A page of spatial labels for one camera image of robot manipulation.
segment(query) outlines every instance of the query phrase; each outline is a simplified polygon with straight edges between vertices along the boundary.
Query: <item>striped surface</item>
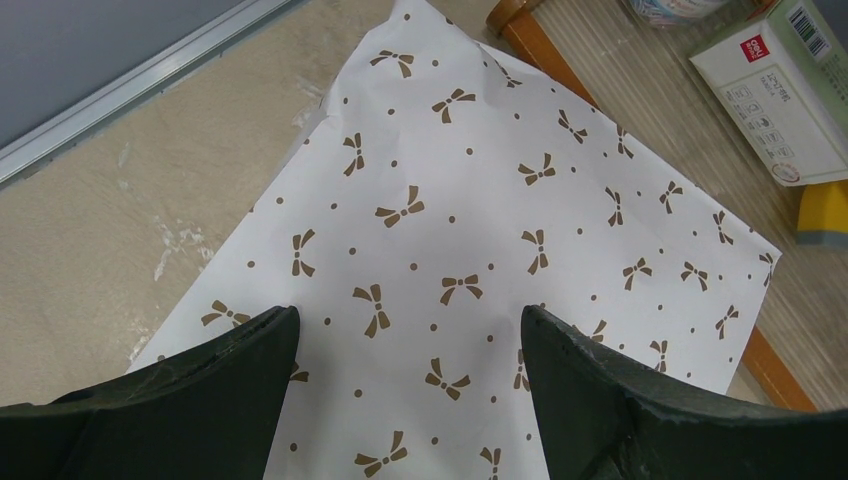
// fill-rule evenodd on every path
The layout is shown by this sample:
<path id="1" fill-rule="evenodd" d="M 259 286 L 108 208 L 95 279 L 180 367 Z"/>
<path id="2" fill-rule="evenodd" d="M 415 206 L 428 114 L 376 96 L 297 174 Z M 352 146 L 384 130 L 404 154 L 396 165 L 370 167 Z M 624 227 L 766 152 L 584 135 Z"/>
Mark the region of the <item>striped surface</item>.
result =
<path id="1" fill-rule="evenodd" d="M 846 407 L 848 253 L 795 245 L 802 190 L 772 181 L 687 60 L 751 10 L 670 31 L 616 0 L 547 0 L 533 16 L 604 112 L 784 252 L 758 326 L 818 408 Z"/>

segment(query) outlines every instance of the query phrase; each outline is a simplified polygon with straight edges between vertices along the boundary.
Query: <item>red logo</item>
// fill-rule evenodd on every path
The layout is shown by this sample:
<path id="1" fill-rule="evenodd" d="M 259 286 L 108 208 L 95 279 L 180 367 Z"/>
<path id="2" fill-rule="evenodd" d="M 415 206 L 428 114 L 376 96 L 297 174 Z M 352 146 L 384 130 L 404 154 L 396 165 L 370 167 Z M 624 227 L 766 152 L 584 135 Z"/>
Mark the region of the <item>red logo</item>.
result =
<path id="1" fill-rule="evenodd" d="M 742 51 L 745 52 L 745 57 L 748 58 L 748 63 L 756 62 L 757 60 L 768 56 L 770 53 L 768 51 L 768 47 L 766 47 L 766 42 L 763 41 L 762 35 L 757 35 L 756 37 L 741 43 L 739 46 L 741 46 Z"/>

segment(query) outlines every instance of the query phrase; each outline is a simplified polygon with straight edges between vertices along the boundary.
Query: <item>glass jar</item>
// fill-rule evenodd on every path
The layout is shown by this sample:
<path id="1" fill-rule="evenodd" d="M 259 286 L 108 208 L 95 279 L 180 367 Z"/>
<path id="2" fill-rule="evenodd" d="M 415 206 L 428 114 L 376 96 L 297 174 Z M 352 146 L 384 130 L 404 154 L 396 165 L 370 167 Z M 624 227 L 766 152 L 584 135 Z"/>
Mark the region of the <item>glass jar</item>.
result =
<path id="1" fill-rule="evenodd" d="M 654 27 L 689 25 L 730 0 L 628 0 L 637 15 Z"/>

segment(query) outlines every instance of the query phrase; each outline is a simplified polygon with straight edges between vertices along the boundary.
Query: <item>gray wall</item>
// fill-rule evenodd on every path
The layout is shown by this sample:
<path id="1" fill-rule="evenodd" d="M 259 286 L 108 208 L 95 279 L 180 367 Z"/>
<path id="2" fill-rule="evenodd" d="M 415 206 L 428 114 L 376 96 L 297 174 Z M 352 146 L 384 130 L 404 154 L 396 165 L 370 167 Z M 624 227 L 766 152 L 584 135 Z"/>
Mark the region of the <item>gray wall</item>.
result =
<path id="1" fill-rule="evenodd" d="M 242 0 L 0 0 L 0 148 Z"/>

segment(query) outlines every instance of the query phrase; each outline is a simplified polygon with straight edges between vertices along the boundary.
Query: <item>cardboard box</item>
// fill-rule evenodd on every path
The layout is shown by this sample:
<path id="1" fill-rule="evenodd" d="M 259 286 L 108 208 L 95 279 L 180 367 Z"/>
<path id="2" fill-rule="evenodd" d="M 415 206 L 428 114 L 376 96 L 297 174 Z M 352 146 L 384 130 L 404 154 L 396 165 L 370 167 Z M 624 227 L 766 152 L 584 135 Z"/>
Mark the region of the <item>cardboard box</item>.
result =
<path id="1" fill-rule="evenodd" d="M 848 179 L 848 2 L 778 0 L 752 17 L 692 63 L 778 183 Z"/>

